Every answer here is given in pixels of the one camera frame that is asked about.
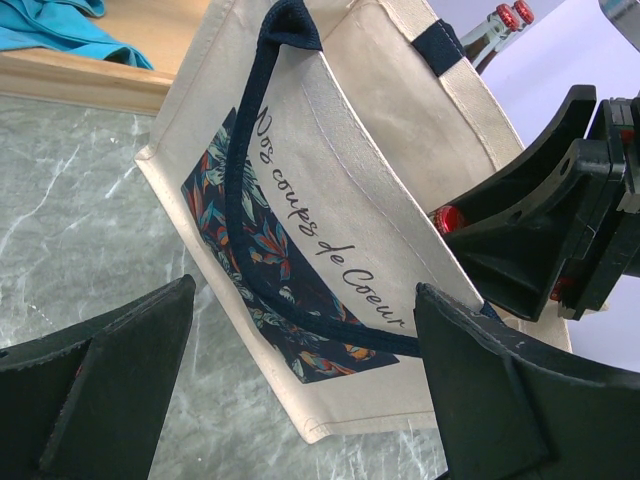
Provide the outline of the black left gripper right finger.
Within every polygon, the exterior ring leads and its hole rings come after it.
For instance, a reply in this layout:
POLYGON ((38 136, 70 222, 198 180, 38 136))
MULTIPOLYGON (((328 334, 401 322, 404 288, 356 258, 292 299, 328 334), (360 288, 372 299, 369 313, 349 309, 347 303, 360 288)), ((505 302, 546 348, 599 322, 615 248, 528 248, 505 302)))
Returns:
POLYGON ((449 479, 636 479, 639 376, 428 284, 415 322, 449 479))

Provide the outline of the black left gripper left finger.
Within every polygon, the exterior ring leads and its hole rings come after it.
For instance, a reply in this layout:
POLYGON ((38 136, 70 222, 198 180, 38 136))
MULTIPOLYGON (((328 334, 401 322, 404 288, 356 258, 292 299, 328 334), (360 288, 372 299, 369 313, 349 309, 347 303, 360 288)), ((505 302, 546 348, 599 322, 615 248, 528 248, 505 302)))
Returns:
POLYGON ((1 351, 4 479, 145 479, 193 320, 185 275, 1 351))

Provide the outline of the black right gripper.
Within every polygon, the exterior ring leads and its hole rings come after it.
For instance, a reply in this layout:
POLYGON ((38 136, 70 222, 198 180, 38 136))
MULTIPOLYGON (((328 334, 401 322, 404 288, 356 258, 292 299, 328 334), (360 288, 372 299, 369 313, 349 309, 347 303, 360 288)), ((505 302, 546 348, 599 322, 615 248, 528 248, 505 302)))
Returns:
POLYGON ((532 144, 450 203, 466 223, 447 246, 481 296, 518 318, 538 320, 552 293, 578 320, 639 276, 639 99, 602 102, 587 140, 596 100, 595 87, 572 86, 532 144), (592 140, 611 163, 597 201, 592 140))

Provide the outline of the Coca-Cola glass bottle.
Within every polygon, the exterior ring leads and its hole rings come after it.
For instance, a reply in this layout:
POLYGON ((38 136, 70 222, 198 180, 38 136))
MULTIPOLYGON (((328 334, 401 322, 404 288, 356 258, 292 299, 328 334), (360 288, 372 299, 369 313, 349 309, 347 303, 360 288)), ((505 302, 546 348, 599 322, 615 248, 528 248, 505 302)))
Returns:
POLYGON ((513 9, 520 18, 520 31, 534 23, 535 15, 525 0, 516 0, 513 4, 513 9))
POLYGON ((428 218, 441 236, 470 225, 462 210, 453 205, 441 206, 428 214, 428 218))
POLYGON ((460 39, 466 58, 478 74, 484 72, 498 50, 522 26, 523 20, 516 10, 501 3, 485 20, 460 39))

